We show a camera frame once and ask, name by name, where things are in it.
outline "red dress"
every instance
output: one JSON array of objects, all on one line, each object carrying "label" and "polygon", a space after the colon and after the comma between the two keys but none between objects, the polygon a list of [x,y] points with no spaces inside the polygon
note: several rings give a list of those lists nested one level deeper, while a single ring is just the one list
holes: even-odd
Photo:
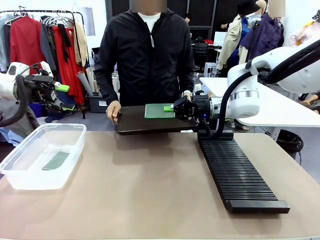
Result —
[{"label": "red dress", "polygon": [[[84,68],[76,63],[75,46],[74,46],[74,29],[65,28],[66,33],[70,39],[71,46],[64,46],[62,42],[62,34],[57,26],[53,26],[54,32],[56,55],[59,65],[59,73],[61,80],[64,85],[70,86],[68,91],[69,95],[74,96],[77,104],[84,102],[84,87],[80,79],[76,76],[78,72],[84,71]],[[63,48],[67,51],[69,58],[67,62],[64,58]]]}]

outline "green component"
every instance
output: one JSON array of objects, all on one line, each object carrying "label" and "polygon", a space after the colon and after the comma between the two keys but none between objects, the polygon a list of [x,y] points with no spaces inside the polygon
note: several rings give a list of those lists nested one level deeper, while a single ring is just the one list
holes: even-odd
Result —
[{"label": "green component", "polygon": [[165,106],[164,111],[167,113],[172,113],[174,110],[170,106]]},{"label": "green component", "polygon": [[55,87],[55,90],[65,92],[65,93],[68,92],[69,89],[70,87],[68,85],[63,85],[63,84],[61,84],[60,87]]},{"label": "green component", "polygon": [[60,151],[58,152],[43,168],[44,171],[55,170],[60,168],[61,165],[65,162],[69,153]]},{"label": "green component", "polygon": [[176,117],[173,111],[167,112],[164,109],[170,108],[173,103],[146,104],[144,111],[145,119],[174,119]]}]

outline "table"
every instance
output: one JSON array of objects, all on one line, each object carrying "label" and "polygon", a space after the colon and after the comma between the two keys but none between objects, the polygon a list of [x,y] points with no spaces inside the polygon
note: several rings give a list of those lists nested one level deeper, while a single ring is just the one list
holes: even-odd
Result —
[{"label": "table", "polygon": [[232,215],[196,133],[87,132],[64,188],[16,191],[0,180],[0,238],[293,239],[320,236],[320,186],[265,134],[235,140],[289,214]]},{"label": "table", "polygon": [[[228,79],[224,77],[200,77],[216,96],[222,97],[228,89]],[[258,83],[261,108],[259,114],[240,118],[246,126],[272,127],[271,137],[277,140],[281,127],[320,127],[320,115],[280,93]]]},{"label": "table", "polygon": [[220,55],[220,53],[221,53],[221,51],[222,51],[222,49],[215,49],[215,51],[217,52],[217,54],[216,54],[216,61],[215,61],[215,63],[216,64],[218,64],[218,62],[219,62],[219,55]]},{"label": "table", "polygon": [[208,47],[213,47],[215,46],[214,44],[208,44]]}]

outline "hand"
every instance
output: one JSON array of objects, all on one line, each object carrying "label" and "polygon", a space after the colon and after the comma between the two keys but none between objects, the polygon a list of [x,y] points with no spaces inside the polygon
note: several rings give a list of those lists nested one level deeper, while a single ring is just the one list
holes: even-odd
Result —
[{"label": "hand", "polygon": [[184,93],[183,96],[187,96],[187,98],[191,101],[191,94],[189,92]]},{"label": "hand", "polygon": [[305,101],[300,102],[300,104],[305,106],[305,107],[309,107],[311,105],[311,102],[305,100]]},{"label": "hand", "polygon": [[113,121],[115,124],[118,124],[118,113],[121,110],[121,105],[119,101],[113,101],[109,104],[108,108],[106,109],[106,114],[108,119]]}]

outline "cardboard tube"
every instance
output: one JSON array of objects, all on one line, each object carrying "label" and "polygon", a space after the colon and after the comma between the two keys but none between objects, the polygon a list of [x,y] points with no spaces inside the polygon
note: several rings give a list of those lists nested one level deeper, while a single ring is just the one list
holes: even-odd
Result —
[{"label": "cardboard tube", "polygon": [[94,86],[94,92],[95,93],[99,92],[99,88],[96,80],[93,81],[93,86]]},{"label": "cardboard tube", "polygon": [[84,86],[84,88],[85,88],[86,92],[89,94],[89,96],[93,96],[94,94],[91,90],[91,87],[89,85],[89,82],[86,78],[85,73],[83,71],[80,71],[80,72],[78,72],[78,74],[76,76],[80,79],[82,85]]},{"label": "cardboard tube", "polygon": [[88,67],[85,71],[86,71],[86,75],[88,76],[88,81],[89,81],[89,85],[90,85],[92,92],[97,92],[95,90],[95,86],[94,86],[95,78],[94,78],[93,69],[91,67]]}]

